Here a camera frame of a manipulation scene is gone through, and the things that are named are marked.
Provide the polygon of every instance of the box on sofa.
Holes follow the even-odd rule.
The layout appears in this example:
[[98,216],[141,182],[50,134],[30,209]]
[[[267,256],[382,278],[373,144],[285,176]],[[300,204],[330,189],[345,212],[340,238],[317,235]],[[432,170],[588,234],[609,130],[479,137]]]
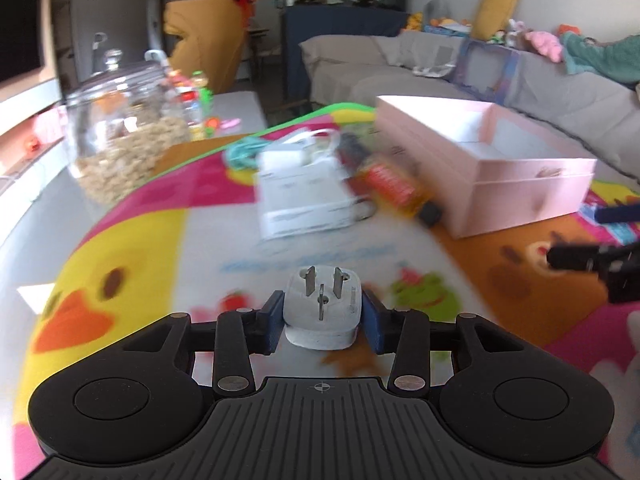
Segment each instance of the box on sofa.
[[589,190],[596,159],[507,108],[381,96],[377,109],[379,147],[433,189],[455,238],[575,212]]

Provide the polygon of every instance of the gray sofa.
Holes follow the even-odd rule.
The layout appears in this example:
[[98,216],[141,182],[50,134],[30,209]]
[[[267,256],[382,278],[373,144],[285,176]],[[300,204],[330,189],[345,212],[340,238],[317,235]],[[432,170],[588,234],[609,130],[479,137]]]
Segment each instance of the gray sofa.
[[[476,99],[444,79],[415,76],[414,66],[431,66],[441,46],[460,49],[460,38],[403,32],[396,38],[318,36],[300,44],[311,79],[311,100],[328,105],[356,102],[375,106],[379,95]],[[487,53],[470,54],[465,85],[495,84],[502,62]],[[504,106],[559,136],[580,142],[604,164],[596,177],[640,189],[640,102],[636,92],[593,73],[567,75],[563,64],[521,52]]]

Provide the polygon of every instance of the pink plush toy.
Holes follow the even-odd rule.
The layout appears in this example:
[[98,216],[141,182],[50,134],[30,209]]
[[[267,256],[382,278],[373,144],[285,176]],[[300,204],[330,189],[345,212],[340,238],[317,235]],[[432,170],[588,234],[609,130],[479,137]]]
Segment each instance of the pink plush toy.
[[525,34],[525,38],[542,56],[548,57],[554,63],[562,61],[562,44],[558,37],[550,32],[532,30]]

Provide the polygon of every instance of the cartoon duck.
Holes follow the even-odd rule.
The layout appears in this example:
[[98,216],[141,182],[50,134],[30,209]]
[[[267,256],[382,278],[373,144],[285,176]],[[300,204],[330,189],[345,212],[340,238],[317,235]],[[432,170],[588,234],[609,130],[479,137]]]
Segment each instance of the cartoon duck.
[[129,219],[71,255],[33,330],[15,434],[28,428],[29,398],[43,380],[169,313],[186,215],[173,209]]
[[458,298],[440,275],[420,274],[406,262],[400,263],[400,279],[392,283],[391,291],[396,307],[421,310],[432,321],[451,321],[460,313]]

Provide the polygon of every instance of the yellow armchair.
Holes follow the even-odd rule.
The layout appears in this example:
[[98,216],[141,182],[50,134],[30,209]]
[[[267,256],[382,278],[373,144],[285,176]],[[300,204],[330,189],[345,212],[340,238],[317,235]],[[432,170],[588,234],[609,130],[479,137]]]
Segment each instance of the yellow armchair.
[[169,63],[189,77],[202,70],[214,93],[229,90],[236,79],[246,31],[242,11],[233,0],[170,2],[164,31],[180,37]]

